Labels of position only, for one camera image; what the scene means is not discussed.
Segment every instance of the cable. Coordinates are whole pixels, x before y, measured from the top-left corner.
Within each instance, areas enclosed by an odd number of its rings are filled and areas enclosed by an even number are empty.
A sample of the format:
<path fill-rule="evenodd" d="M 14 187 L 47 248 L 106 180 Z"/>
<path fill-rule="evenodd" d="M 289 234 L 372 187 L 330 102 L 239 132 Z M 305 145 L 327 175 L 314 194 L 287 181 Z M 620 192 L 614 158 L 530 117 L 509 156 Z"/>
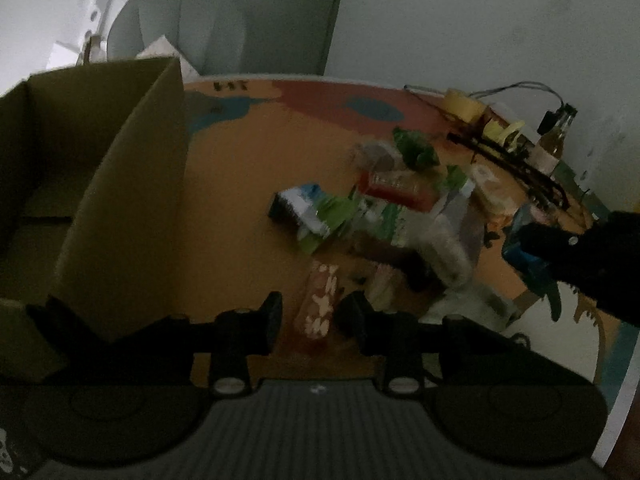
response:
<path fill-rule="evenodd" d="M 547 92 L 549 94 L 555 95 L 560 100 L 561 107 L 564 107 L 564 99 L 562 99 L 562 96 L 558 92 L 553 90 L 549 85 L 541 83 L 540 81 L 518 81 L 517 83 L 513 83 L 507 86 L 500 86 L 498 88 L 471 92 L 471 94 L 469 94 L 468 96 L 473 97 L 474 99 L 481 99 L 483 97 L 488 97 L 489 95 L 504 92 L 505 90 L 509 90 L 511 88 L 524 88 L 528 90 L 540 90 L 543 92 Z"/>

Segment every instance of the door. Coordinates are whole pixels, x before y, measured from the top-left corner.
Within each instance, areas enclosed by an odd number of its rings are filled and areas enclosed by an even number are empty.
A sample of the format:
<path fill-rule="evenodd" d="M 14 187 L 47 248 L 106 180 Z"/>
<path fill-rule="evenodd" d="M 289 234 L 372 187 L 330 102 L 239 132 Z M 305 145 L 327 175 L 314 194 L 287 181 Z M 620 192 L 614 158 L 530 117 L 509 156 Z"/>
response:
<path fill-rule="evenodd" d="M 244 72 L 324 72 L 339 0 L 241 1 L 248 22 Z"/>

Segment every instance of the glass bottle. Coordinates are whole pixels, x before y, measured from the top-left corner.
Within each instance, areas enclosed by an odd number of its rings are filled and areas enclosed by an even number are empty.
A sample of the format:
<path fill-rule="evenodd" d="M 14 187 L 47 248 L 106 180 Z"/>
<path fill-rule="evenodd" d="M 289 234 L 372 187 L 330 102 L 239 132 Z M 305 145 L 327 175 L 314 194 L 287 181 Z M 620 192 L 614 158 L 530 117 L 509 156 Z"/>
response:
<path fill-rule="evenodd" d="M 533 150 L 531 150 L 531 154 L 527 160 L 530 166 L 546 175 L 553 173 L 562 157 L 564 137 L 577 113 L 578 111 L 571 105 L 565 105 L 564 108 L 562 108 L 560 118 L 556 122 L 556 125 L 546 134 L 542 135 Z"/>

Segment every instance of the metal bolt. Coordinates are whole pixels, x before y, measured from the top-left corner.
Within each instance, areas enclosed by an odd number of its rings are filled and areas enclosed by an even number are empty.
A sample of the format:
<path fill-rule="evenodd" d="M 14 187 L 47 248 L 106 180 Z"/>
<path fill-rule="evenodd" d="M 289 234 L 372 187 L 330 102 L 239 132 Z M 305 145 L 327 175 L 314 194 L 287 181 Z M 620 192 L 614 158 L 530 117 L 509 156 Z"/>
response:
<path fill-rule="evenodd" d="M 388 384 L 388 389 L 396 395 L 412 395 L 418 388 L 420 383 L 412 377 L 395 377 Z"/>
<path fill-rule="evenodd" d="M 244 387 L 244 381 L 237 377 L 223 377 L 213 383 L 213 391 L 225 397 L 242 393 Z"/>

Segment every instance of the chair backrest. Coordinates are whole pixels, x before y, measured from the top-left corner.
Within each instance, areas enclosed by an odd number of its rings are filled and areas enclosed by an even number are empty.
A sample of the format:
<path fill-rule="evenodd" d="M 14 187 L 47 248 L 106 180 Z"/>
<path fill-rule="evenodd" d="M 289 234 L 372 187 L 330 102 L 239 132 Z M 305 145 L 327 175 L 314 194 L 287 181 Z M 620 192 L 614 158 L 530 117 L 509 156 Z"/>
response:
<path fill-rule="evenodd" d="M 163 34 L 200 75 L 242 72 L 239 0 L 129 0 L 111 26 L 107 57 L 134 57 Z"/>

